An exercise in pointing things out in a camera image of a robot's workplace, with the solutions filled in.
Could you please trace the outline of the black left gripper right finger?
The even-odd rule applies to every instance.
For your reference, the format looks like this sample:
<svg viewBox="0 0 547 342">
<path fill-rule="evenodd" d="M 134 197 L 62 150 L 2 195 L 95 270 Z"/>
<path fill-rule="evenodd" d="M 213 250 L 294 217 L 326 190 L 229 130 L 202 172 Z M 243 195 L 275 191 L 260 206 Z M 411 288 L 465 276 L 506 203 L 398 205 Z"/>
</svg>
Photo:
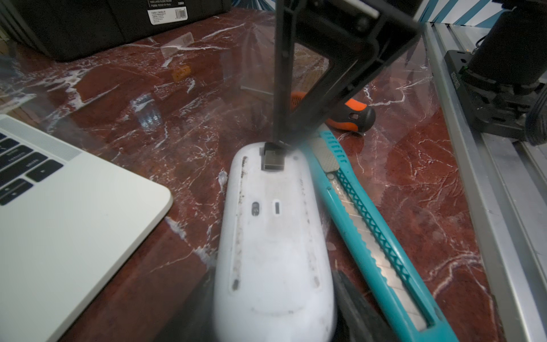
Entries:
<svg viewBox="0 0 547 342">
<path fill-rule="evenodd" d="M 368 300 L 339 270 L 332 271 L 338 307 L 332 341 L 397 341 L 397 336 Z"/>
</svg>

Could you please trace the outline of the silver laptop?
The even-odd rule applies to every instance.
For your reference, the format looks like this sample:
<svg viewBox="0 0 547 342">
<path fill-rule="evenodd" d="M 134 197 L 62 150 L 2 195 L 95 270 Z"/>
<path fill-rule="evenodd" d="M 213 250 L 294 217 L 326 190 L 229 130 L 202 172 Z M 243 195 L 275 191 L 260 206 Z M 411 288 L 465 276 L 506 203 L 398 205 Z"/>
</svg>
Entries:
<svg viewBox="0 0 547 342">
<path fill-rule="evenodd" d="M 171 208 L 164 186 L 1 117 L 1 340 L 57 341 Z"/>
</svg>

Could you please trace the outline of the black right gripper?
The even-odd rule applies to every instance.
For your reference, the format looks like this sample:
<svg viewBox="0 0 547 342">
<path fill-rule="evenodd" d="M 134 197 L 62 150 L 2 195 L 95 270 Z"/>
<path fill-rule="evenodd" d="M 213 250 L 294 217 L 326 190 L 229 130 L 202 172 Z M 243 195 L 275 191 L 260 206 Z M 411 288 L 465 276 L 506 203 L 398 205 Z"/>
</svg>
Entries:
<svg viewBox="0 0 547 342">
<path fill-rule="evenodd" d="M 273 141 L 296 145 L 413 45 L 420 1 L 277 1 Z M 329 67 L 308 92 L 291 94 L 294 44 Z"/>
</svg>

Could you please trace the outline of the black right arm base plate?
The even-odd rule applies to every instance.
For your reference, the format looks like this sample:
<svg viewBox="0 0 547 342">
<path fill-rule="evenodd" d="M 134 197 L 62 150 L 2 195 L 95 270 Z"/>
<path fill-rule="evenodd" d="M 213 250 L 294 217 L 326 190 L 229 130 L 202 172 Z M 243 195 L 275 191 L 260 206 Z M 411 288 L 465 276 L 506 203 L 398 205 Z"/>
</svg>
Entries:
<svg viewBox="0 0 547 342">
<path fill-rule="evenodd" d="M 526 116 L 533 108 L 544 82 L 524 88 L 487 80 L 468 67 L 473 55 L 449 50 L 444 62 L 470 127 L 517 141 L 526 141 Z"/>
</svg>

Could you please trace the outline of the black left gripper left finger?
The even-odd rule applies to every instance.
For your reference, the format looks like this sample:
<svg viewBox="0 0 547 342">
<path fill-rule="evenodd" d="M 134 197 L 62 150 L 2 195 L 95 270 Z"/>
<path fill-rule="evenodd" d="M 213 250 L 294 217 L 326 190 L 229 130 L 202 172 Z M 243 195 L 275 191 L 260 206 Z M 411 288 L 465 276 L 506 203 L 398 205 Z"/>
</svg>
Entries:
<svg viewBox="0 0 547 342">
<path fill-rule="evenodd" d="M 212 323 L 215 274 L 206 273 L 154 341 L 216 341 Z"/>
</svg>

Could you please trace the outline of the white wireless mouse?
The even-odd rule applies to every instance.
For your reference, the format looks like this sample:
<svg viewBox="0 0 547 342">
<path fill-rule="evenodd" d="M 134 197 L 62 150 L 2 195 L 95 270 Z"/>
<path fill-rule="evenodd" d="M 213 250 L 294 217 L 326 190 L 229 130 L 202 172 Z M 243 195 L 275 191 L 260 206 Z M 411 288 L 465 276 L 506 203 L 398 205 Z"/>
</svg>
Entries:
<svg viewBox="0 0 547 342">
<path fill-rule="evenodd" d="M 296 150 L 262 168 L 264 144 L 235 155 L 219 240 L 213 326 L 219 341 L 330 341 L 333 278 L 309 165 Z"/>
</svg>

